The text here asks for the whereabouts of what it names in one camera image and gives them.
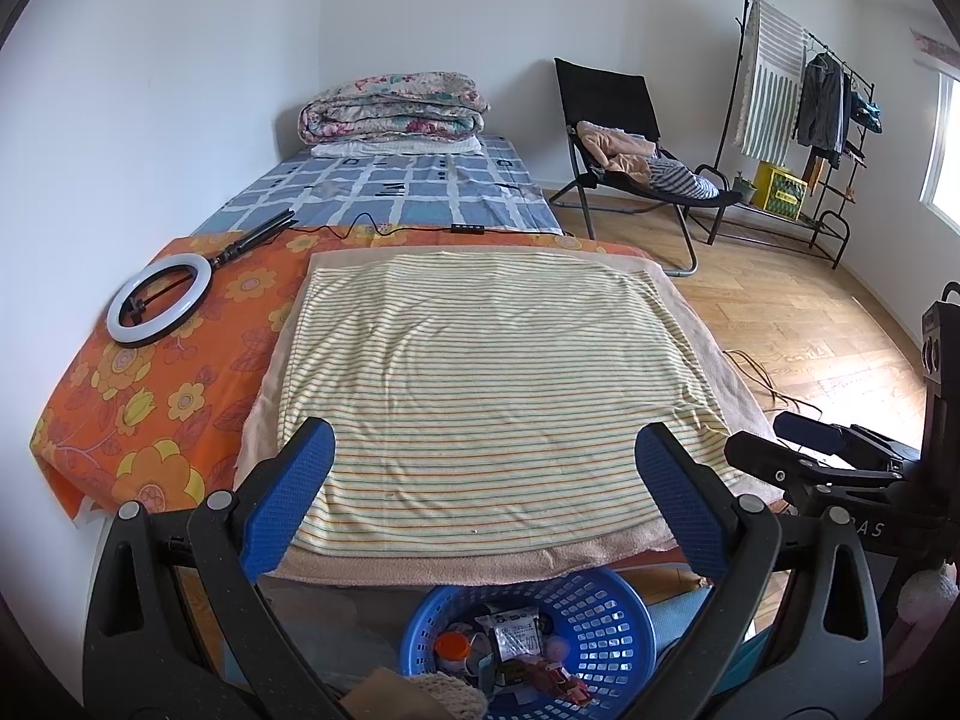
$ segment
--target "orange floral bedsheet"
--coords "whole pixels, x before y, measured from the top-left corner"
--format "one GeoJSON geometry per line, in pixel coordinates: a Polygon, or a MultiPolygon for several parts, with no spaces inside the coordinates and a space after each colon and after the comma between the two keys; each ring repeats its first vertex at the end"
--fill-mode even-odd
{"type": "MultiPolygon", "coordinates": [[[[157,258],[183,251],[213,254],[238,236],[179,238],[157,258]]],[[[88,507],[112,511],[136,498],[151,512],[164,512],[193,508],[210,490],[232,487],[243,423],[310,255],[384,245],[467,244],[645,256],[625,245],[541,233],[467,240],[442,230],[401,230],[381,238],[371,228],[354,227],[347,240],[339,241],[328,230],[287,230],[218,271],[198,312],[167,338],[125,349],[109,338],[102,320],[97,322],[56,385],[30,441],[56,498],[75,518],[85,499],[88,507]]]]}

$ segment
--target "striped cloth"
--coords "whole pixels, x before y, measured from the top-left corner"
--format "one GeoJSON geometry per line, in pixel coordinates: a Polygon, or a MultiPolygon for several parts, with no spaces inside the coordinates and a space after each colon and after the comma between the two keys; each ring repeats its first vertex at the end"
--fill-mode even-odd
{"type": "Polygon", "coordinates": [[[736,143],[748,157],[784,165],[800,106],[808,35],[769,2],[754,0],[746,40],[736,143]]]}
{"type": "Polygon", "coordinates": [[[650,167],[650,186],[666,194],[678,194],[694,200],[709,200],[720,194],[707,178],[696,175],[679,159],[651,157],[647,159],[650,167]]]}
{"type": "Polygon", "coordinates": [[[296,543],[341,557],[524,552],[659,516],[637,431],[731,483],[720,407],[650,276],[548,252],[314,269],[280,391],[337,454],[296,543]]]}

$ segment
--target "blue clamp pad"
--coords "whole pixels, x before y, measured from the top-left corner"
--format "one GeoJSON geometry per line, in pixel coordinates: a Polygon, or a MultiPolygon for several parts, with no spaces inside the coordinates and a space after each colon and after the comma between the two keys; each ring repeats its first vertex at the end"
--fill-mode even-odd
{"type": "Polygon", "coordinates": [[[727,503],[733,502],[733,495],[711,469],[698,466],[665,425],[647,425],[637,433],[634,456],[637,472],[690,568],[713,581],[722,579],[728,569],[731,533],[704,497],[704,487],[707,493],[716,495],[717,491],[709,489],[709,479],[703,477],[703,472],[712,475],[720,485],[727,503]]]}
{"type": "Polygon", "coordinates": [[[277,461],[286,461],[286,467],[244,525],[240,563],[251,582],[280,565],[330,473],[335,451],[333,428],[315,418],[306,420],[280,450],[277,461]]]}

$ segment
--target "blue plaid bedsheet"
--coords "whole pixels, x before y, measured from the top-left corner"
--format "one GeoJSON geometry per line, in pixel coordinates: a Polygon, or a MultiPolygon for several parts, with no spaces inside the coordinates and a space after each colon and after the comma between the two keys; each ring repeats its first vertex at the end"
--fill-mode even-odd
{"type": "Polygon", "coordinates": [[[512,143],[497,135],[480,140],[484,153],[477,156],[338,158],[301,151],[237,194],[196,234],[253,229],[287,207],[301,226],[349,224],[366,211],[378,224],[562,232],[512,143]]]}

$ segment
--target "plastic basket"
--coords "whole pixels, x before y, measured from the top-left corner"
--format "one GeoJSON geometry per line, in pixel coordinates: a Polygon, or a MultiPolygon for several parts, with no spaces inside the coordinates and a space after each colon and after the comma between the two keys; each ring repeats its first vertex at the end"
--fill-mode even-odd
{"type": "Polygon", "coordinates": [[[407,626],[400,645],[400,673],[409,677],[436,671],[435,638],[470,607],[485,601],[515,608],[536,605],[547,611],[555,634],[570,643],[563,665],[587,683],[594,697],[592,704],[578,709],[546,696],[522,706],[512,695],[497,696],[487,715],[490,720],[611,720],[653,674],[656,642],[650,615],[637,591],[608,568],[507,586],[437,587],[407,626]]]}

